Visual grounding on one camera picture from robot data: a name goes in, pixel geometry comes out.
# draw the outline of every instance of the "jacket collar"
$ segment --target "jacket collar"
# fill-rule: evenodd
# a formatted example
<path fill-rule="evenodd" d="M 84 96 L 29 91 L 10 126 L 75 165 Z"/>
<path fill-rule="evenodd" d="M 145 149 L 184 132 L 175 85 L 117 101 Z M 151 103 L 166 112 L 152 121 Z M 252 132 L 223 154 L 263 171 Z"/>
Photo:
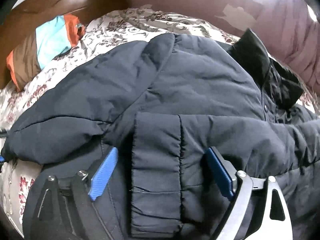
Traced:
<path fill-rule="evenodd" d="M 252 30 L 247 29 L 227 52 L 280 109 L 289 109 L 302 95 L 298 78 L 269 58 L 266 47 Z"/>

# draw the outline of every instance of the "pink curtain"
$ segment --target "pink curtain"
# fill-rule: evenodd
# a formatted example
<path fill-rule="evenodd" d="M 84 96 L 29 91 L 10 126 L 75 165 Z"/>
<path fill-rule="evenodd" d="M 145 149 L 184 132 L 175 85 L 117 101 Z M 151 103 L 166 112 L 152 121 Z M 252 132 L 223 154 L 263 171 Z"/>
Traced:
<path fill-rule="evenodd" d="M 320 95 L 320 24 L 304 0 L 268 0 L 252 30 L 267 50 Z"/>

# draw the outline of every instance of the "metal screw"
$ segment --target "metal screw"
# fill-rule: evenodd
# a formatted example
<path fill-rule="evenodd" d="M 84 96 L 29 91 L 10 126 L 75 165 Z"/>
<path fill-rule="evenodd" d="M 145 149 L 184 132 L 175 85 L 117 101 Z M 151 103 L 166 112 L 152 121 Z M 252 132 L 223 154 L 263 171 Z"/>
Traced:
<path fill-rule="evenodd" d="M 50 176 L 48 177 L 48 181 L 54 181 L 54 176 L 53 176 L 53 175 L 50 175 Z"/>
<path fill-rule="evenodd" d="M 80 176 L 80 177 L 84 177 L 84 176 L 87 176 L 87 175 L 88 175 L 87 171 L 84 171 L 84 170 L 78 171 L 77 174 L 78 174 L 78 176 Z"/>
<path fill-rule="evenodd" d="M 270 182 L 276 182 L 276 178 L 274 176 L 269 176 L 268 179 Z"/>
<path fill-rule="evenodd" d="M 247 174 L 244 171 L 237 171 L 237 175 L 240 176 L 241 178 L 244 178 L 247 176 Z"/>

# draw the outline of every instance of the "ribbed blue pad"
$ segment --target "ribbed blue pad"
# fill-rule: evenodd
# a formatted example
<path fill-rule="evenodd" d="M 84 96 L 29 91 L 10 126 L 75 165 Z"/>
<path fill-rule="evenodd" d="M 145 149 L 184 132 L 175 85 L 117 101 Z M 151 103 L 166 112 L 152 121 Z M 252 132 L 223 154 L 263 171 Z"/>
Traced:
<path fill-rule="evenodd" d="M 205 157 L 221 194 L 231 201 L 234 197 L 234 193 L 232 191 L 232 180 L 223 167 L 223 164 L 211 148 L 205 152 Z"/>
<path fill-rule="evenodd" d="M 117 162 L 118 149 L 113 147 L 91 179 L 91 188 L 88 195 L 92 201 L 102 195 Z"/>

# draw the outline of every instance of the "mattress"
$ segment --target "mattress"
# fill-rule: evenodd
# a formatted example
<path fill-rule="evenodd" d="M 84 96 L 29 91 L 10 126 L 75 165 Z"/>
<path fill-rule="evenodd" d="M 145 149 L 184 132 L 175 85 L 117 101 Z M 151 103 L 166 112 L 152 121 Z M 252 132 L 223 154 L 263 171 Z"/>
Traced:
<path fill-rule="evenodd" d="M 13 82 L 0 91 L 0 127 L 10 129 L 24 111 L 76 67 L 126 42 L 148 42 L 166 32 L 192 34 L 228 44 L 239 40 L 239 37 L 225 33 L 204 20 L 176 13 L 163 13 L 149 8 L 110 12 L 93 20 L 86 27 L 78 45 L 68 54 L 52 60 L 25 86 L 24 91 L 17 93 Z M 307 90 L 297 103 L 315 112 Z M 3 144 L 4 139 L 0 139 L 0 149 Z M 28 192 L 41 169 L 36 163 L 21 160 L 5 163 L 2 167 L 0 205 L 21 236 Z"/>

